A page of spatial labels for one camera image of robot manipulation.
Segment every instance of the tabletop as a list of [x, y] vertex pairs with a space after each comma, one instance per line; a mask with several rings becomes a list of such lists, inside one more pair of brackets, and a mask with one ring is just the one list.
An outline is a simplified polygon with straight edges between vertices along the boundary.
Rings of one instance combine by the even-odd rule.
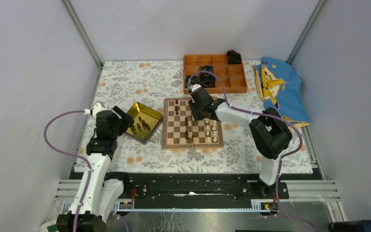
[[[260, 61], [244, 61], [248, 90], [242, 94], [227, 94], [234, 106], [260, 112], [263, 101], [258, 97], [252, 66]], [[224, 98], [223, 94], [212, 94]], [[163, 113], [165, 98], [189, 97], [183, 93], [182, 61], [108, 61], [104, 63], [94, 102], [102, 102], [111, 109], [117, 105], [127, 111], [140, 102]], [[144, 173], [259, 173], [262, 155], [258, 152], [251, 132], [235, 124], [221, 123], [224, 148], [218, 150], [162, 150], [160, 126], [147, 144], [142, 144], [124, 134], [118, 138], [118, 147], [109, 171]], [[86, 156], [86, 145], [93, 135], [95, 120], [89, 119], [78, 154]], [[287, 153], [299, 145], [297, 135]], [[83, 172], [85, 164], [76, 161], [75, 172]], [[299, 152], [284, 159], [282, 173], [312, 173], [308, 151], [303, 145]]]

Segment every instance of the chessboard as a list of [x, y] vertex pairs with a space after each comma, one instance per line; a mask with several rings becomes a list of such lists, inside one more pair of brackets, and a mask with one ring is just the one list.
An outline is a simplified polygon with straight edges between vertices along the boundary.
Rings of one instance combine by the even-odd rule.
[[195, 120], [188, 101], [166, 98], [163, 113], [163, 150], [219, 149], [224, 147], [221, 122]]

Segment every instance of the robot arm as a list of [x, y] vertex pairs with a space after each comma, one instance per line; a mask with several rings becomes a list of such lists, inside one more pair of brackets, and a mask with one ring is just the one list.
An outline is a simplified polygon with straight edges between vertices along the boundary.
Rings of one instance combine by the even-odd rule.
[[[104, 181], [105, 175], [117, 149], [117, 138], [122, 135], [134, 120], [115, 106], [112, 110], [104, 108], [100, 102], [92, 110], [86, 109], [86, 115], [96, 120], [93, 137], [86, 146], [87, 160], [91, 170], [86, 167], [76, 197], [68, 212], [59, 215], [56, 226], [59, 232], [71, 232], [73, 219], [80, 205], [77, 228], [79, 231], [106, 231], [106, 221], [116, 199], [123, 193], [122, 180]], [[84, 189], [86, 194], [80, 203]]]
[[[196, 120], [208, 118], [230, 122], [251, 131], [255, 145], [263, 156], [259, 178], [268, 186], [275, 184], [280, 154], [288, 148], [292, 139], [288, 127], [283, 122], [270, 117], [257, 117], [231, 109], [224, 99], [214, 100], [200, 85], [192, 85], [190, 90], [193, 100], [188, 103]], [[268, 108], [263, 113], [280, 117], [273, 108]]]

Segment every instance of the gold tray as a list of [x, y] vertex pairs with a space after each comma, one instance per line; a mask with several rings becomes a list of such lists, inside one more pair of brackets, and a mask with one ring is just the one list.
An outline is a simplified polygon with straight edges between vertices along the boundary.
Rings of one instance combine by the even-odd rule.
[[[163, 120], [163, 114], [141, 104], [140, 102], [134, 103], [133, 106], [127, 111], [127, 114], [133, 117], [133, 125], [136, 128], [136, 134], [134, 134], [130, 128], [127, 129], [126, 133], [143, 144], [146, 144], [150, 140], [151, 136], [154, 134], [154, 132], [156, 132], [161, 124], [161, 121]], [[142, 127], [142, 130], [140, 131], [137, 128], [137, 123], [140, 125], [142, 124], [139, 120], [139, 117], [146, 121], [146, 123], [150, 126], [150, 130]]]

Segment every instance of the yellow airplane print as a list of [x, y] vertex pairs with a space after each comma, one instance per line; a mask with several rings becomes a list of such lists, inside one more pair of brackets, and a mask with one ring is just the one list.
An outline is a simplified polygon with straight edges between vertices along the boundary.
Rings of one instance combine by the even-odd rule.
[[282, 84], [286, 82], [283, 79], [277, 79], [274, 74], [267, 68], [267, 66], [261, 66], [262, 76], [262, 94], [265, 100], [271, 99], [272, 104], [276, 109], [279, 109], [279, 103], [276, 99], [278, 96], [279, 89]]

